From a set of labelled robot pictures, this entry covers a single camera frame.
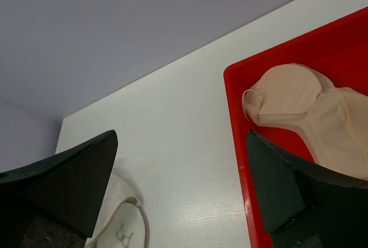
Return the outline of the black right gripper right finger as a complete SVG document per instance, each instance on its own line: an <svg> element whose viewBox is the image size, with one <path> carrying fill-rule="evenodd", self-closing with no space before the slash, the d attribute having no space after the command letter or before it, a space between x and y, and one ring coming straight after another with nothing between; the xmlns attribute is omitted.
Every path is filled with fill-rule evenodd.
<svg viewBox="0 0 368 248"><path fill-rule="evenodd" d="M367 247L367 181L294 155L254 131L246 147L274 247Z"/></svg>

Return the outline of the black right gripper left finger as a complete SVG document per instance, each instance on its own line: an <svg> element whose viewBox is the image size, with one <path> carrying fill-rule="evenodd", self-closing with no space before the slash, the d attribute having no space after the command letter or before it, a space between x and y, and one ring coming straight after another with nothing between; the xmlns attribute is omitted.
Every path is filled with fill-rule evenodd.
<svg viewBox="0 0 368 248"><path fill-rule="evenodd" d="M114 130L1 173L1 247L84 247L118 147Z"/></svg>

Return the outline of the beige bra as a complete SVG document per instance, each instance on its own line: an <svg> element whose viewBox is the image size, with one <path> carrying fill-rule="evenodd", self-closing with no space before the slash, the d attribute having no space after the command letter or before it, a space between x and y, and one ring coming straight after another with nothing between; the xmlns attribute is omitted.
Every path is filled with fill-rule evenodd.
<svg viewBox="0 0 368 248"><path fill-rule="evenodd" d="M296 133L316 164L367 179L366 95L291 63L267 70L243 92L241 103L256 125Z"/></svg>

